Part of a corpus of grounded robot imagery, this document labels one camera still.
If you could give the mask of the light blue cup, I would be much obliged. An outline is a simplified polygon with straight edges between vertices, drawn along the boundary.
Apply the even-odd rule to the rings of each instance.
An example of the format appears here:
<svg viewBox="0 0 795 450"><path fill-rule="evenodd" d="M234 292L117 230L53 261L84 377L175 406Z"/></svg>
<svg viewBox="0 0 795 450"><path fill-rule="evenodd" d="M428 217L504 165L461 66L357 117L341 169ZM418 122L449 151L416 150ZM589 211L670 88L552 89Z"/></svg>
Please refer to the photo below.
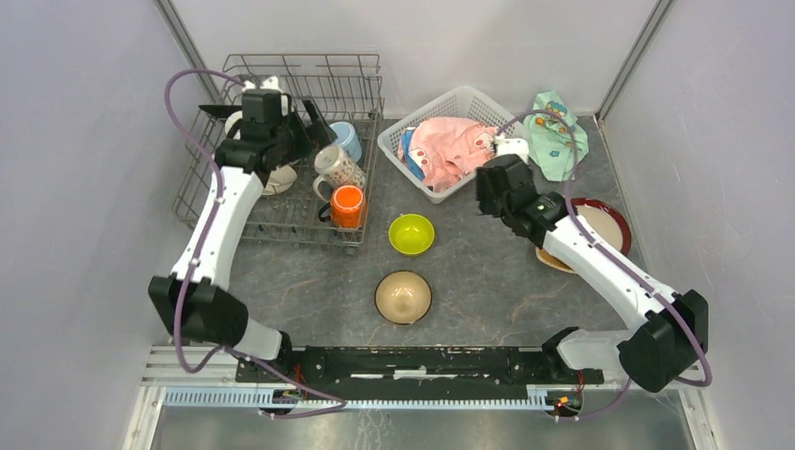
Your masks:
<svg viewBox="0 0 795 450"><path fill-rule="evenodd" d="M364 151L353 124L350 122L338 121L332 123L330 128L336 135L333 145L340 146L354 162L358 163Z"/></svg>

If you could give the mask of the white floral mug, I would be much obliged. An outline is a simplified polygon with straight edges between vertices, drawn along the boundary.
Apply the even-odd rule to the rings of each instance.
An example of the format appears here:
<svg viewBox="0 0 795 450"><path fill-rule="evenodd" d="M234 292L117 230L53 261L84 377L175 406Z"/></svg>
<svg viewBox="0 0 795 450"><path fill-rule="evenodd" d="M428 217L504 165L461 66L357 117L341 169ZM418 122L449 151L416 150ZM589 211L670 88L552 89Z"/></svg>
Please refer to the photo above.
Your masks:
<svg viewBox="0 0 795 450"><path fill-rule="evenodd" d="M313 191L326 203L330 202L331 195L322 193L321 184L328 185L332 190L342 186L366 187L366 174L339 145L330 145L321 150L314 158L314 170L317 177L312 183Z"/></svg>

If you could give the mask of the cream plate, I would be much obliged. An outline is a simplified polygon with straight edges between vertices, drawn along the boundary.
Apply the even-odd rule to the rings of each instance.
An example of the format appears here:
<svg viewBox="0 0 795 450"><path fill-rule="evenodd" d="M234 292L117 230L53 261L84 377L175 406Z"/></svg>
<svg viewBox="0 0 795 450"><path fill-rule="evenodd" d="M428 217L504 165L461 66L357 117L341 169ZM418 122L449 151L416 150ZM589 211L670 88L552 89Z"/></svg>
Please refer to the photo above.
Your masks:
<svg viewBox="0 0 795 450"><path fill-rule="evenodd" d="M224 123L224 132L227 139L239 140L241 136L240 124L243 113L241 111L233 112Z"/></svg>

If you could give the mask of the white deep plate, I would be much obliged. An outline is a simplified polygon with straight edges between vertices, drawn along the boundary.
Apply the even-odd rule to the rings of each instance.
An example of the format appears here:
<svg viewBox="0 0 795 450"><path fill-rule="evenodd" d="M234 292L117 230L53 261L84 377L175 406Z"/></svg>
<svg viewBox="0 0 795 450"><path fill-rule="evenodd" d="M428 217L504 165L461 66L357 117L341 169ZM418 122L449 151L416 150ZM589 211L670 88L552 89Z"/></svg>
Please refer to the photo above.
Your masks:
<svg viewBox="0 0 795 450"><path fill-rule="evenodd" d="M286 192L290 189L297 179L295 169L290 165L285 165L273 170L263 185L262 196L270 197Z"/></svg>

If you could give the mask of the orange mug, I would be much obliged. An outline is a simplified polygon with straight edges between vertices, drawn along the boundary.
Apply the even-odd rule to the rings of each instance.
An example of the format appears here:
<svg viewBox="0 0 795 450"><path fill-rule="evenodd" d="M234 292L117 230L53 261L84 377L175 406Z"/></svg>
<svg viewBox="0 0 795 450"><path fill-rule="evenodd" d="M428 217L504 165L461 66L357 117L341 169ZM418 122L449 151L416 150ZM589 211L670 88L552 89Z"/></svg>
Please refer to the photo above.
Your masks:
<svg viewBox="0 0 795 450"><path fill-rule="evenodd" d="M367 208L364 190L346 185L334 190L330 202L319 210L318 219L339 229L356 230L365 225Z"/></svg>

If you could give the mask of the yellow-green bowl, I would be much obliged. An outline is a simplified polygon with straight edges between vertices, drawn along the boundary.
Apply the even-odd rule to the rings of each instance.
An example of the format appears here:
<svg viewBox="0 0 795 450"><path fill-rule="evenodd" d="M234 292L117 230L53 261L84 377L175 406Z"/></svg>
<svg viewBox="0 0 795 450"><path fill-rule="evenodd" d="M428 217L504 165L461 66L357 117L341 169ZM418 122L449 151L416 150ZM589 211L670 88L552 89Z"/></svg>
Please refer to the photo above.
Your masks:
<svg viewBox="0 0 795 450"><path fill-rule="evenodd" d="M430 249L436 232L431 221L419 214L395 218L388 229L388 240L394 250L405 256L418 256Z"/></svg>

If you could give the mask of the red rimmed plate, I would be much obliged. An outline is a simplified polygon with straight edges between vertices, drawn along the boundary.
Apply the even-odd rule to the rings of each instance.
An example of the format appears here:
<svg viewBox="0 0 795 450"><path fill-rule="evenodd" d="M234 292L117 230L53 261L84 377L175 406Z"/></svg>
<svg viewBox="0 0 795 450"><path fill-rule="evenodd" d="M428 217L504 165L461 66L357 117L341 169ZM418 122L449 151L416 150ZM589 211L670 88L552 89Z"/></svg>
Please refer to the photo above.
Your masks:
<svg viewBox="0 0 795 450"><path fill-rule="evenodd" d="M574 198L573 206L588 224L611 246L627 256L632 234L627 220L613 206L591 198Z"/></svg>

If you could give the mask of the beige bowl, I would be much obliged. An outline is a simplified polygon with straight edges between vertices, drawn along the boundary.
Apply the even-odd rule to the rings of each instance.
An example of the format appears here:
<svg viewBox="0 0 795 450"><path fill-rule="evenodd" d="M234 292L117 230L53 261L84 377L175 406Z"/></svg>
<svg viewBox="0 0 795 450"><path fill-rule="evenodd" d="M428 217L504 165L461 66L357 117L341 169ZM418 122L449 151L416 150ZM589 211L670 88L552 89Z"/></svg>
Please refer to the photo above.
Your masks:
<svg viewBox="0 0 795 450"><path fill-rule="evenodd" d="M399 270L383 277L374 291L374 305L388 322L410 325L429 312L433 293L424 277L409 270Z"/></svg>

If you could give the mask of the wooden woven coaster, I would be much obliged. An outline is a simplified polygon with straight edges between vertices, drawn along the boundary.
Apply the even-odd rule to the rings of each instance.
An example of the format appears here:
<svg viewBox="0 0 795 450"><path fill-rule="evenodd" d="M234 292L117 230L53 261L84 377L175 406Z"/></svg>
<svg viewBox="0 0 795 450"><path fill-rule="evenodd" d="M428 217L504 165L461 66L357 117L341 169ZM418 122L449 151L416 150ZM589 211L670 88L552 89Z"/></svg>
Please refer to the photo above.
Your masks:
<svg viewBox="0 0 795 450"><path fill-rule="evenodd" d="M549 267L551 267L551 268L553 268L555 270L558 270L558 271L561 271L561 272L564 272L564 273L568 273L568 274L575 274L576 273L576 271L573 270L571 267L569 267L566 263L564 263L563 261L561 261L561 260L557 259L556 257L552 256L551 254L549 254L547 251L545 251L542 248L538 248L537 247L535 249L535 255L536 255L536 258L538 259L539 262L541 262L541 263L543 263L543 264L545 264L545 265L547 265L547 266L549 266Z"/></svg>

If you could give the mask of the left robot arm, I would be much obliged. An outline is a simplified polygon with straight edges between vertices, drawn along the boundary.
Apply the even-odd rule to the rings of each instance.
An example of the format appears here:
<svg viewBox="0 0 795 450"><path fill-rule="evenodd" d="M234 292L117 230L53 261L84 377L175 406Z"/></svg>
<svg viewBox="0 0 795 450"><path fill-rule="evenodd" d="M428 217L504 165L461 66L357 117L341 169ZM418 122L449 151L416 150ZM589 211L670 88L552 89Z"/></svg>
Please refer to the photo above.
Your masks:
<svg viewBox="0 0 795 450"><path fill-rule="evenodd" d="M272 172L336 138L312 98L302 99L302 112L296 101L277 89L254 88L244 92L239 106L204 106L217 118L242 116L208 155L213 180L185 252L168 276L154 276L148 286L175 346L206 342L258 358L261 373L277 383L294 370L288 337L253 320L229 284L243 230Z"/></svg>

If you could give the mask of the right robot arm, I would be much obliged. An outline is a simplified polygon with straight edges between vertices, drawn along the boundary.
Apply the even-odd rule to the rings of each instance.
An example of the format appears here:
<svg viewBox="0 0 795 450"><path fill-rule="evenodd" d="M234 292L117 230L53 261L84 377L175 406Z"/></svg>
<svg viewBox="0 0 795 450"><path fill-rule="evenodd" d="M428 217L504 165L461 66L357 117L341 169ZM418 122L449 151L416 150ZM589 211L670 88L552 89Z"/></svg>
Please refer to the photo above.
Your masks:
<svg viewBox="0 0 795 450"><path fill-rule="evenodd" d="M564 383L579 369L622 371L653 393L677 381L707 387L713 381L706 352L709 306L697 291L677 292L610 246L558 192L537 192L533 172L516 155L498 156L477 169L482 214L569 266L618 313L625 328L576 329L555 337L541 358L544 375Z"/></svg>

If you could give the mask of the green patterned cloth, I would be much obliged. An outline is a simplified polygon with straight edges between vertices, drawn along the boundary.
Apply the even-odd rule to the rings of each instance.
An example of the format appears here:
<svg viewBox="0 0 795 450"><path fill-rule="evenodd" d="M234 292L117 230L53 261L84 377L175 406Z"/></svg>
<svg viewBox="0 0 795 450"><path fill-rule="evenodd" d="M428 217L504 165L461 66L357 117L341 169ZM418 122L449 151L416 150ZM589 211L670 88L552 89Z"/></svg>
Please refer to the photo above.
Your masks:
<svg viewBox="0 0 795 450"><path fill-rule="evenodd" d="M589 153L587 133L556 91L537 94L532 109L545 113L531 114L523 120L532 140L530 158L548 181L565 181L575 162Z"/></svg>

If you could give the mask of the pink patterned cloth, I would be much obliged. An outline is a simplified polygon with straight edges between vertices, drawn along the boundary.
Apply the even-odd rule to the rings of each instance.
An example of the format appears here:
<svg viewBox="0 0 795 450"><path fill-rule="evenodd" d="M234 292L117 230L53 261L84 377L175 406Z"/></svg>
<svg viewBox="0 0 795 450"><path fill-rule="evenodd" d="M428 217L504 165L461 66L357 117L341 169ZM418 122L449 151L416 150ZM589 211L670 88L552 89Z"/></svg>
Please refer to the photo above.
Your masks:
<svg viewBox="0 0 795 450"><path fill-rule="evenodd" d="M452 188L494 157L496 132L495 127L468 118L432 117L421 122L411 143L411 153L425 174L421 183L434 193ZM404 164L399 138L397 157Z"/></svg>

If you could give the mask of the blue cloth in basket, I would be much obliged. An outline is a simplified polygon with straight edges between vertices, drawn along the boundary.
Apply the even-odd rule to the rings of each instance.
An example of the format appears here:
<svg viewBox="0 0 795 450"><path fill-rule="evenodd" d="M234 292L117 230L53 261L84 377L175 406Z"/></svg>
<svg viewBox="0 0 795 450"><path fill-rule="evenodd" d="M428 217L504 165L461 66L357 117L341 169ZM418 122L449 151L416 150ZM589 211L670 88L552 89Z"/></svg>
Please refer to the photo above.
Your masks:
<svg viewBox="0 0 795 450"><path fill-rule="evenodd" d="M408 127L402 132L399 138L400 158L409 169L410 173L420 181L425 178L422 167L416 162L415 156L411 153L411 143L416 127Z"/></svg>

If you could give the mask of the white plastic basket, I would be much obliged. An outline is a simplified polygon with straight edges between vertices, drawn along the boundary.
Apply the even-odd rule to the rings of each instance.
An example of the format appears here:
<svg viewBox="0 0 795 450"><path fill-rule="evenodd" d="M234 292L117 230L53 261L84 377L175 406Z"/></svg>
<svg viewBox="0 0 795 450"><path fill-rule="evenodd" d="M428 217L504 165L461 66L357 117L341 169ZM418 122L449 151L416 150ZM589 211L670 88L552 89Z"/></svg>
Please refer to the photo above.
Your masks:
<svg viewBox="0 0 795 450"><path fill-rule="evenodd" d="M377 138L387 160L431 202L442 203L496 156L529 163L530 138L514 115L483 92L460 86L388 127Z"/></svg>

